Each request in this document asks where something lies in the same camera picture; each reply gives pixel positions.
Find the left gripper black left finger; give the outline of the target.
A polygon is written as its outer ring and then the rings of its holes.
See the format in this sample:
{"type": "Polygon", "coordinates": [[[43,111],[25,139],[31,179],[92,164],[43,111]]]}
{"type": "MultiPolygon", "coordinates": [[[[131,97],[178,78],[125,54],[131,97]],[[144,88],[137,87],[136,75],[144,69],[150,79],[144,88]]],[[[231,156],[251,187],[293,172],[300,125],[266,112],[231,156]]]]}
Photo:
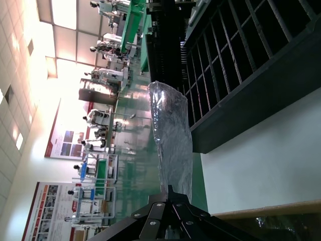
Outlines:
{"type": "Polygon", "coordinates": [[[174,228],[171,225],[171,211],[168,191],[148,197],[148,204],[131,214],[137,227],[134,240],[173,240],[174,228]]]}

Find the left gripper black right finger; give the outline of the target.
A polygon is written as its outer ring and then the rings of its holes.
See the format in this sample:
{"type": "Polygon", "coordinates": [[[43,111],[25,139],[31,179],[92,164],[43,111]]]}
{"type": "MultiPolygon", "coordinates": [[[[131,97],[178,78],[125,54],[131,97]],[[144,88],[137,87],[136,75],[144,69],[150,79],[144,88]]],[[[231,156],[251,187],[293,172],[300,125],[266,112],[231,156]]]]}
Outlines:
{"type": "Polygon", "coordinates": [[[190,240],[210,240],[203,227],[203,221],[210,216],[207,212],[191,205],[187,195],[174,191],[171,191],[171,203],[184,236],[190,240]]]}

